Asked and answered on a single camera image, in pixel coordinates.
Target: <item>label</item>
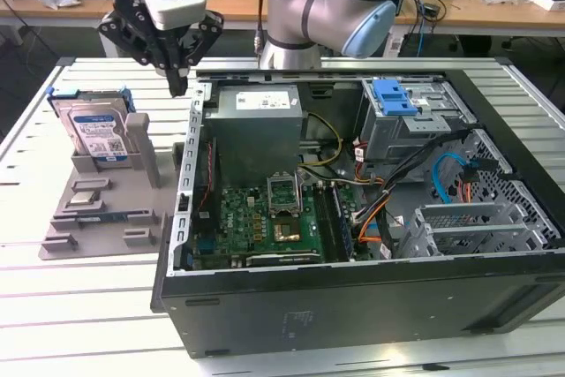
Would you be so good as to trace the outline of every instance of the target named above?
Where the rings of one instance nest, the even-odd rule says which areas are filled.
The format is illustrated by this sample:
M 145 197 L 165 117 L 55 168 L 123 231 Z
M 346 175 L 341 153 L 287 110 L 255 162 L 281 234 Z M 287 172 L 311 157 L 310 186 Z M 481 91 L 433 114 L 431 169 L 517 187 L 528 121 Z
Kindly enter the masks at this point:
M 282 317 L 282 338 L 294 340 L 301 334 L 307 334 L 308 328 L 313 325 L 313 321 L 313 311 L 299 311 L 284 314 Z
M 384 243 L 380 244 L 380 255 L 385 259 L 385 260 L 389 260 L 391 258 L 391 252 L 390 249 L 388 249 Z
M 365 152 L 361 147 L 355 148 L 355 160 L 357 162 L 362 162 L 364 160 Z
M 388 227 L 403 227 L 404 226 L 404 217 L 402 215 L 395 216 L 395 220 L 389 224 Z
M 289 92 L 239 92 L 236 109 L 290 109 Z
M 127 158 L 124 141 L 114 133 L 116 119 L 111 115 L 73 118 L 79 137 L 88 153 L 99 161 L 124 161 Z
M 101 218 L 98 216 L 86 216 L 84 218 L 77 218 L 78 222 L 100 222 L 102 221 Z
M 411 99 L 412 105 L 414 106 L 430 106 L 430 104 L 428 103 L 428 101 L 424 98 L 418 98 L 418 99 Z

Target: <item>green circuit board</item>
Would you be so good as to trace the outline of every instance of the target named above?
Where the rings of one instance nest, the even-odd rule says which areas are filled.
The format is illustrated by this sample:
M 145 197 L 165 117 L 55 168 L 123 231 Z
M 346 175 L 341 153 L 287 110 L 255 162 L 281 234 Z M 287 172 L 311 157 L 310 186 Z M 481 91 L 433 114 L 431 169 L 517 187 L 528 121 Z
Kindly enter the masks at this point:
M 349 186 L 339 189 L 343 210 L 347 214 L 357 208 Z M 285 201 L 292 199 L 285 196 Z M 285 224 L 279 217 L 268 213 L 267 187 L 250 189 L 226 188 L 222 191 L 220 234 L 216 239 L 215 253 L 268 253 L 283 251 L 308 251 L 322 255 L 319 226 L 314 207 L 313 188 L 302 187 L 302 213 L 299 217 L 287 216 L 299 226 L 299 240 L 276 241 Z

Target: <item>hard drive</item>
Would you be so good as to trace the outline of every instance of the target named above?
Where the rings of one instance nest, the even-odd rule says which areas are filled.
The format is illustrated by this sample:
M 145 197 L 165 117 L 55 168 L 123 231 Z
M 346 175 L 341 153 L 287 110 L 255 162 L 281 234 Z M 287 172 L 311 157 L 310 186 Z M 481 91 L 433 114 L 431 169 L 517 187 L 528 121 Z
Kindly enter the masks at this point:
M 127 114 L 135 112 L 128 89 L 83 92 L 50 87 L 48 102 L 71 137 L 76 155 L 121 162 L 137 153 L 125 136 Z

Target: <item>slotted aluminum table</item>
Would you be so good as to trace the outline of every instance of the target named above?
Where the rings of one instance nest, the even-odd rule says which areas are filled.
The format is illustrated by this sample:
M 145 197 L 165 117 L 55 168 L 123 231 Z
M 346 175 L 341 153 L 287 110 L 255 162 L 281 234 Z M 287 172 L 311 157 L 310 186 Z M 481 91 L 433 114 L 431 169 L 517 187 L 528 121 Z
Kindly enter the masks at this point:
M 513 66 L 457 58 L 328 64 L 464 70 L 565 189 L 565 117 Z M 210 58 L 199 68 L 254 66 L 249 58 Z M 449 367 L 436 373 L 456 376 L 565 370 L 565 300 L 507 335 L 191 360 L 168 316 L 149 310 L 156 253 L 49 262 L 37 257 L 72 169 L 72 144 L 44 97 L 52 85 L 126 85 L 137 110 L 149 114 L 149 133 L 160 150 L 184 140 L 191 104 L 190 92 L 170 99 L 165 79 L 131 59 L 78 59 L 49 75 L 0 146 L 0 375 L 420 375 L 429 373 L 424 364 Z M 375 319 L 381 319 L 378 304 Z

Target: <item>wooden desk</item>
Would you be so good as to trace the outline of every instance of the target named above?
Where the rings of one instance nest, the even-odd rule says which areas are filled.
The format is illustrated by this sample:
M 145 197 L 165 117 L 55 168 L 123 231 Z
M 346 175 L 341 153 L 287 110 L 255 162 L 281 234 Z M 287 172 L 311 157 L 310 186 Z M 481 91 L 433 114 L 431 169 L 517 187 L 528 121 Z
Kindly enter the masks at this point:
M 13 7 L 31 26 L 86 26 L 95 28 L 112 8 L 111 0 L 81 0 L 82 5 L 53 11 L 37 0 L 14 0 Z M 258 0 L 208 0 L 207 8 L 224 15 L 225 29 L 254 30 Z M 482 0 L 443 0 L 448 10 L 434 29 L 436 34 L 488 34 L 523 36 L 565 36 L 565 13 L 545 11 L 536 4 L 518 0 L 517 4 L 485 4 Z M 16 26 L 19 21 L 0 2 L 0 25 Z M 267 20 L 267 0 L 263 20 Z M 417 17 L 411 0 L 403 8 L 390 31 L 385 57 L 397 57 L 404 36 Z M 113 43 L 101 36 L 108 57 L 117 56 Z
M 436 0 L 424 0 L 437 4 Z M 536 4 L 516 0 L 516 4 L 486 4 L 482 0 L 442 0 L 445 18 L 433 30 L 436 34 L 485 34 L 522 36 L 565 36 L 565 13 L 545 11 Z M 404 36 L 417 17 L 416 5 L 404 0 L 401 15 L 391 30 L 385 56 L 398 56 Z

